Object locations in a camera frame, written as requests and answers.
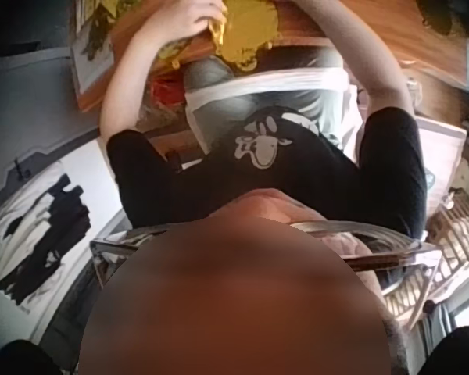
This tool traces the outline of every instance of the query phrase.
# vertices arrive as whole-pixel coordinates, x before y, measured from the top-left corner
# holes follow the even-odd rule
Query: wooden table
[[[110,33],[115,66],[120,61],[130,39],[164,0],[143,0],[136,9],[118,20]],[[438,78],[465,86],[467,82],[467,42],[461,37],[443,37],[423,24],[415,0],[342,0],[384,40],[400,63],[429,72]],[[320,28],[295,4],[277,0],[279,38],[274,46],[331,45]],[[213,54],[208,32],[192,39],[181,53],[181,63],[188,63]],[[85,112],[100,103],[115,66],[108,70],[82,95],[77,93],[78,106]],[[169,66],[156,61],[151,74],[165,72]]]

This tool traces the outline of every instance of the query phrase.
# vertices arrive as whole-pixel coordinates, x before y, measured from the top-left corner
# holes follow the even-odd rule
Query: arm
[[[338,49],[370,96],[369,115],[386,107],[414,108],[394,55],[368,25],[339,0],[294,0]]]
[[[149,69],[166,43],[189,38],[208,27],[208,19],[224,22],[222,0],[169,0],[132,38],[109,83],[99,128],[107,142],[138,121]]]

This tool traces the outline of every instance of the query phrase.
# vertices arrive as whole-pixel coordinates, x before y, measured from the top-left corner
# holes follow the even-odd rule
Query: black sleeve
[[[420,238],[427,185],[415,119],[397,108],[372,114],[365,125],[359,167],[367,222]]]
[[[106,150],[132,226],[169,222],[174,172],[145,136],[134,130],[122,131],[109,139]]]

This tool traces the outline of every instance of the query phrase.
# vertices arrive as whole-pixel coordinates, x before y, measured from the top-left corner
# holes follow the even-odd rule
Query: white cartoon print
[[[241,159],[245,155],[250,155],[252,164],[260,170],[270,168],[276,159],[278,145],[288,146],[292,143],[289,139],[278,139],[276,134],[277,125],[270,116],[266,118],[266,123],[250,123],[244,128],[254,136],[242,136],[236,138],[238,147],[234,152],[236,159]]]

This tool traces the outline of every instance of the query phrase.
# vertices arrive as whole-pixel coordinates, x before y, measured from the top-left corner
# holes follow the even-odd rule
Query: black and white picture
[[[57,162],[0,208],[0,291],[23,310],[56,286],[63,256],[91,227],[83,193]]]

